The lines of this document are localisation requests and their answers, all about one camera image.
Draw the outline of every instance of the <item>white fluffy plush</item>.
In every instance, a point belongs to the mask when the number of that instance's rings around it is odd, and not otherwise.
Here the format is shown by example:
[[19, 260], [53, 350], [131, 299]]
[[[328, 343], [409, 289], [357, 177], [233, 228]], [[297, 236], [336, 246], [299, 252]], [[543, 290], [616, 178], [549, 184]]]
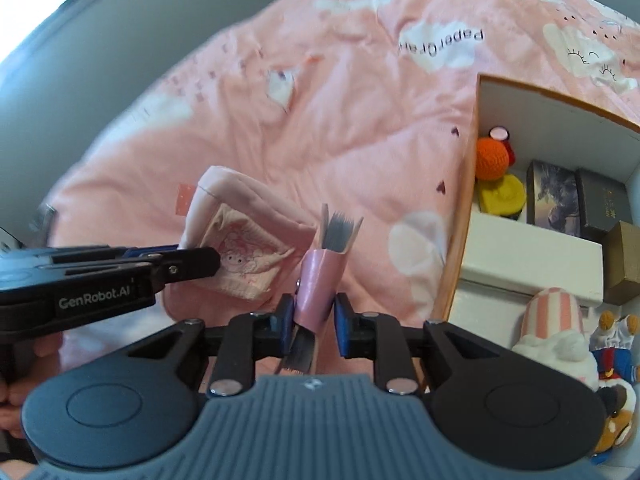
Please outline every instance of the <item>white fluffy plush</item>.
[[513, 351], [598, 389], [598, 365], [584, 335], [564, 330], [547, 339], [524, 335]]

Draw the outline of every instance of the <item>pink blanket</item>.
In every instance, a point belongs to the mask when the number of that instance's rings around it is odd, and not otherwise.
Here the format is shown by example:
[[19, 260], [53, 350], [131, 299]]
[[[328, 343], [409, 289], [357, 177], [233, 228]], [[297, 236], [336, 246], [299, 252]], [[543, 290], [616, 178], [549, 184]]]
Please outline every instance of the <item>pink blanket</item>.
[[[477, 74], [640, 122], [634, 44], [640, 25], [592, 0], [278, 0], [215, 35], [96, 140], [52, 192], [54, 242], [177, 243], [193, 185], [227, 166], [316, 217], [325, 202], [364, 216], [342, 289], [359, 311], [419, 325], [476, 134]], [[157, 307], [78, 329], [63, 355], [73, 365], [169, 322]]]

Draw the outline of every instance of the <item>brown box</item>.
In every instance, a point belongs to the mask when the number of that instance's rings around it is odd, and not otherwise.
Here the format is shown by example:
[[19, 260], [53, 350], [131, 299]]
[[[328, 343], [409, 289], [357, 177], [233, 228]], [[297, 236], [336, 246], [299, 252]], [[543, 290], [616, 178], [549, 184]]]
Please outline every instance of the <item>brown box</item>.
[[602, 239], [604, 301], [622, 305], [640, 294], [640, 227], [618, 222]]

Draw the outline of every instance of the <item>orange ball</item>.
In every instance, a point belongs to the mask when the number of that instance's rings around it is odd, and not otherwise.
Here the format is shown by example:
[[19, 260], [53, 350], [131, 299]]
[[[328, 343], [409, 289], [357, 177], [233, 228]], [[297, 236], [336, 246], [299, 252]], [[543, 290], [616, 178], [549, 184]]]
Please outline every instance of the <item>orange ball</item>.
[[476, 145], [476, 178], [498, 180], [509, 167], [509, 152], [504, 144], [491, 137], [478, 139]]

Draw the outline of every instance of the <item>pink fabric bag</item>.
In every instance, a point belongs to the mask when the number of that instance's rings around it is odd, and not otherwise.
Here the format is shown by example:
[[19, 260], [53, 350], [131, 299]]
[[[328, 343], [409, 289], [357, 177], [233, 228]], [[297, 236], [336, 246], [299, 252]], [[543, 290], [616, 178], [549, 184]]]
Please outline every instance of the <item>pink fabric bag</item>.
[[187, 213], [180, 247], [213, 247], [220, 270], [164, 290], [174, 319], [227, 322], [280, 294], [280, 288], [313, 243], [313, 217], [267, 186], [221, 166], [207, 170]]

